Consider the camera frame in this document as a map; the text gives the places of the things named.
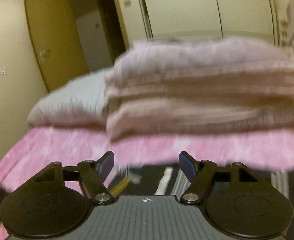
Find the striped knit sweater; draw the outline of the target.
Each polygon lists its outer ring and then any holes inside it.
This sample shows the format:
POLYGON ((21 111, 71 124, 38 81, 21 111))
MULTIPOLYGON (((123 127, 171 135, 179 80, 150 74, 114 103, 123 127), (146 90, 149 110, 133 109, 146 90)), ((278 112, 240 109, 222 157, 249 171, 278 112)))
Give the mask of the striped knit sweater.
MULTIPOLYGON (((236 239, 294 239, 294 169, 252 170, 216 166, 209 196, 195 205, 206 220, 236 239)), ((113 196, 174 195, 190 182, 177 163, 119 168, 108 185, 113 196)))

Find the grey striped pillow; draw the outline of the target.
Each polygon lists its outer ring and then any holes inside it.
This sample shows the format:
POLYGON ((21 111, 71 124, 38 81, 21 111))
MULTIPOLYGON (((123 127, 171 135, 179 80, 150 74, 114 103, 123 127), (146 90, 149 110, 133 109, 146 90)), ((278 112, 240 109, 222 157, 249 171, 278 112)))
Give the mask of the grey striped pillow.
POLYGON ((105 126, 108 112, 105 81, 112 70, 109 67, 90 72, 53 90, 33 106, 27 123, 56 127, 105 126))

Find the folded pink quilt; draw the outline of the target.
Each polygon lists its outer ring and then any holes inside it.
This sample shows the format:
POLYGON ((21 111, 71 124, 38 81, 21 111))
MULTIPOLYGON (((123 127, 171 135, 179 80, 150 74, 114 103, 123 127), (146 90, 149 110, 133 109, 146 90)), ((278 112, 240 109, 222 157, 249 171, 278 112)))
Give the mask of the folded pink quilt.
POLYGON ((106 78, 112 140, 294 125, 294 59, 262 40, 139 42, 106 78))

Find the wooden door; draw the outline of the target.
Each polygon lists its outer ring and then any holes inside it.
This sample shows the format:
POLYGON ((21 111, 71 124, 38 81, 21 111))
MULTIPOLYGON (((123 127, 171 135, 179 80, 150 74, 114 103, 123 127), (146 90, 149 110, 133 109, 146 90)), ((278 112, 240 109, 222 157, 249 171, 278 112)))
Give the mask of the wooden door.
POLYGON ((89 72, 69 0, 25 0, 33 49, 48 91, 89 72))

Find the white wardrobe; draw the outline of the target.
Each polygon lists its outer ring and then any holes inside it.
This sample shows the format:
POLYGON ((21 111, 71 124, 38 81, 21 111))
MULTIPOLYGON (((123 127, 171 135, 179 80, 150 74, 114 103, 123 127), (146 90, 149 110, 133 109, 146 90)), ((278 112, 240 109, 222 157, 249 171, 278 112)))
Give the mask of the white wardrobe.
POLYGON ((278 44, 274 0, 115 0, 127 46, 138 40, 230 36, 278 44))

